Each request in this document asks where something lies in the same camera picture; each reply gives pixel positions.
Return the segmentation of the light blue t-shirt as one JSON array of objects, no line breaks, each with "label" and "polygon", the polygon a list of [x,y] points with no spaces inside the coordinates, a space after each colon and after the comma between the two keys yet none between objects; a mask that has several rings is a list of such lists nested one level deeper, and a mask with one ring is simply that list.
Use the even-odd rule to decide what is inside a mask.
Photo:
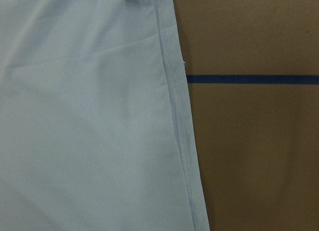
[{"label": "light blue t-shirt", "polygon": [[173,0],[0,0],[0,228],[210,229]]}]

